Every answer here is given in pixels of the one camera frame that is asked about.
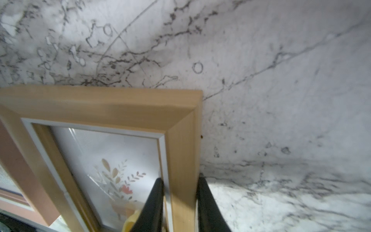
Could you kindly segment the tan wooden picture frame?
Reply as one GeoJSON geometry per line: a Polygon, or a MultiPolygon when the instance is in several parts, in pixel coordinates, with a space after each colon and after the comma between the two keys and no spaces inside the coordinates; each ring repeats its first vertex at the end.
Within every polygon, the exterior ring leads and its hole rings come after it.
{"type": "Polygon", "coordinates": [[[49,126],[157,139],[170,232],[193,232],[200,167],[200,90],[80,86],[1,89],[1,121],[73,232],[100,231],[49,126]]]}

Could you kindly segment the yellow cleaning cloth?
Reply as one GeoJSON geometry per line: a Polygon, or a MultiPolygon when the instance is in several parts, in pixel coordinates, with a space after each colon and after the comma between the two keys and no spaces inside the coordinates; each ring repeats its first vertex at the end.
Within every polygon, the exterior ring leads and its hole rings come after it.
{"type": "Polygon", "coordinates": [[[123,225],[122,232],[130,232],[134,224],[138,220],[140,214],[141,214],[141,210],[136,210],[134,214],[129,216],[123,225]]]}

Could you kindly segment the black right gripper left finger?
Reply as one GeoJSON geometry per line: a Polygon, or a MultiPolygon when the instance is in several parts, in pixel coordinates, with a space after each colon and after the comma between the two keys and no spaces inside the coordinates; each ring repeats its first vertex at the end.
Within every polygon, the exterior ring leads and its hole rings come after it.
{"type": "Polygon", "coordinates": [[[148,199],[131,228],[131,232],[161,232],[164,204],[164,183],[156,179],[148,199]]]}

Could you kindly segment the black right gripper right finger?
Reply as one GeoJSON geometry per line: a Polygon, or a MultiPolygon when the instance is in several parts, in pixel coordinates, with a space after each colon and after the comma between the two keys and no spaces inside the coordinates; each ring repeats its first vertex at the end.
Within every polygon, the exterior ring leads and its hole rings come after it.
{"type": "Polygon", "coordinates": [[[199,232],[231,232],[204,177],[197,187],[199,232]]]}

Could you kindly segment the pink picture frame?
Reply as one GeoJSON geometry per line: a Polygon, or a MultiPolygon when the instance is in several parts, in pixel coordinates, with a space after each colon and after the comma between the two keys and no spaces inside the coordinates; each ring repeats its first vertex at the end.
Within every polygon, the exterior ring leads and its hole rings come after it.
{"type": "Polygon", "coordinates": [[[42,226],[52,225],[60,213],[1,124],[1,210],[42,226]]]}

